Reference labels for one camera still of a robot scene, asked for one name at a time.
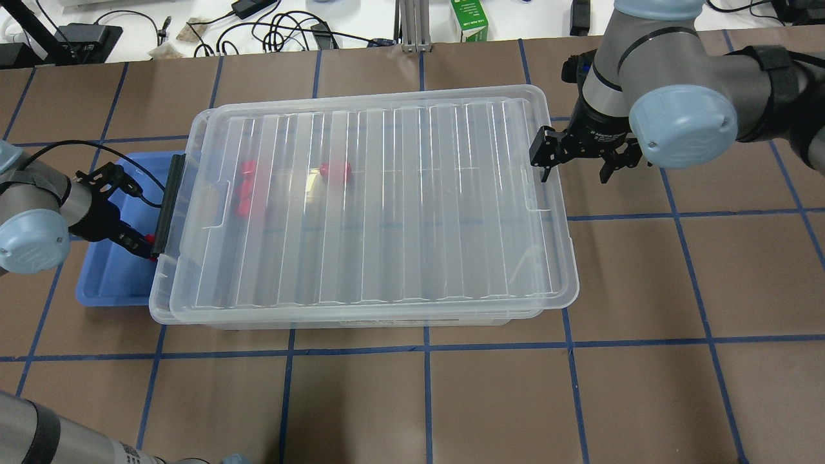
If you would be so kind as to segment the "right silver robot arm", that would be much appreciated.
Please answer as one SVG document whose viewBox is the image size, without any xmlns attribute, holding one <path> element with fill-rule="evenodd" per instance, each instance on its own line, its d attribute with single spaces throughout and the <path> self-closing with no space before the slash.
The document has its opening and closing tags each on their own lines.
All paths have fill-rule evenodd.
<svg viewBox="0 0 825 464">
<path fill-rule="evenodd" d="M 710 55 L 694 27 L 701 1 L 615 1 L 597 49 L 570 56 L 563 82 L 577 86 L 568 126 L 541 127 L 530 163 L 542 179 L 574 159 L 614 171 L 683 169 L 734 143 L 786 140 L 823 172 L 823 53 L 778 44 Z"/>
</svg>

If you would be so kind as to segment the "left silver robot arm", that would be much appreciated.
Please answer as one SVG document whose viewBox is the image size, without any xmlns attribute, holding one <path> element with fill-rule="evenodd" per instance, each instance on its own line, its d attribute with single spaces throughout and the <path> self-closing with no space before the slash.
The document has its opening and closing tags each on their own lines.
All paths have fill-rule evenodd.
<svg viewBox="0 0 825 464">
<path fill-rule="evenodd" d="M 2 143 L 2 274 L 32 275 L 62 264 L 70 240 L 103 240 L 141 258 L 152 256 L 153 238 L 121 220 L 112 191 L 144 198 L 123 168 L 107 164 L 70 177 L 41 161 L 47 149 L 29 155 Z M 3 463 L 160 463 L 135 447 L 66 419 L 53 409 L 2 393 Z"/>
</svg>

